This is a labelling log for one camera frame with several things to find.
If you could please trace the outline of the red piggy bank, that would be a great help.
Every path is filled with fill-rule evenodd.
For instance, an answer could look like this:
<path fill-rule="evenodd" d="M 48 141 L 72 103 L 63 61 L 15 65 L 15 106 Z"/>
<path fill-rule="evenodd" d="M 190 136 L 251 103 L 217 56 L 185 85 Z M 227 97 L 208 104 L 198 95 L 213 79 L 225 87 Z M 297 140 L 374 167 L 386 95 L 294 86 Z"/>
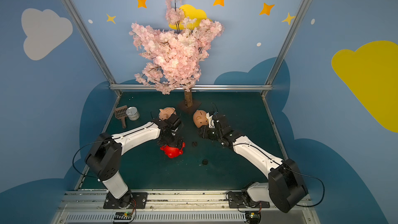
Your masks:
<path fill-rule="evenodd" d="M 185 148 L 185 142 L 182 143 L 181 148 L 170 147 L 170 146 L 162 146 L 160 149 L 171 159 L 176 158 L 180 155 L 183 155 L 183 149 Z"/>

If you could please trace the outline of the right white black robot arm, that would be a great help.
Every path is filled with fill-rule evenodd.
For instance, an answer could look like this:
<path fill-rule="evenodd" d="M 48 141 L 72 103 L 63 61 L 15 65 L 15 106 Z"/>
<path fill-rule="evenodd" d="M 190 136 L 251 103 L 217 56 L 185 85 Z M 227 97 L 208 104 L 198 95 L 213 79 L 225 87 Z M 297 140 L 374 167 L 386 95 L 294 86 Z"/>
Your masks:
<path fill-rule="evenodd" d="M 292 159 L 282 159 L 265 151 L 252 142 L 249 137 L 238 131 L 200 124 L 198 136 L 203 139 L 219 141 L 224 147 L 247 159 L 267 178 L 267 183 L 251 183 L 242 190 L 244 206 L 257 207 L 263 202 L 273 204 L 283 213 L 288 213 L 295 206 L 305 207 L 300 201 L 308 195 L 304 177 L 320 180 L 305 175 Z"/>

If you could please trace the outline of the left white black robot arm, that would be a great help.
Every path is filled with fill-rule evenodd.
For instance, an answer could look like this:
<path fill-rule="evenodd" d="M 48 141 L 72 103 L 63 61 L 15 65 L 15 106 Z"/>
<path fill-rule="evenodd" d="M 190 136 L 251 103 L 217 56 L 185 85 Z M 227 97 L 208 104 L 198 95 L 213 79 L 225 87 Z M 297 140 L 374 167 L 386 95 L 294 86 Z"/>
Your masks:
<path fill-rule="evenodd" d="M 90 143 L 85 163 L 108 190 L 104 209 L 144 209 L 147 194 L 137 196 L 124 182 L 119 169 L 122 156 L 131 149 L 148 141 L 158 140 L 162 148 L 184 148 L 182 136 L 177 134 L 181 120 L 177 117 L 154 119 L 141 127 L 110 135 L 102 133 Z"/>

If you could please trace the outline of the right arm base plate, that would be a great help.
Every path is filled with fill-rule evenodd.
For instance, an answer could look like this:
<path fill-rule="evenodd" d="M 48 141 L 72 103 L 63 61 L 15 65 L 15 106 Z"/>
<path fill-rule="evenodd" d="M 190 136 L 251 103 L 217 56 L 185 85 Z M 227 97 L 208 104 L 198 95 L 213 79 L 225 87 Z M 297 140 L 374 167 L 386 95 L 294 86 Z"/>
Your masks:
<path fill-rule="evenodd" d="M 229 208 L 270 208 L 269 202 L 254 201 L 246 192 L 228 191 L 226 199 L 228 201 Z"/>

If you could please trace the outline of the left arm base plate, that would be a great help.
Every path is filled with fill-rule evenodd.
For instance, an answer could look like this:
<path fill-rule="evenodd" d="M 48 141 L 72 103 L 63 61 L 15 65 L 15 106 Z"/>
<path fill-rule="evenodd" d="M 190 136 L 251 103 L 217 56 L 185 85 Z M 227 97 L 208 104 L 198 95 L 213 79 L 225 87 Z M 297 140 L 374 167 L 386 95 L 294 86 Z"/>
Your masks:
<path fill-rule="evenodd" d="M 126 192 L 120 199 L 110 192 L 106 195 L 103 209 L 144 209 L 148 194 L 146 192 Z"/>

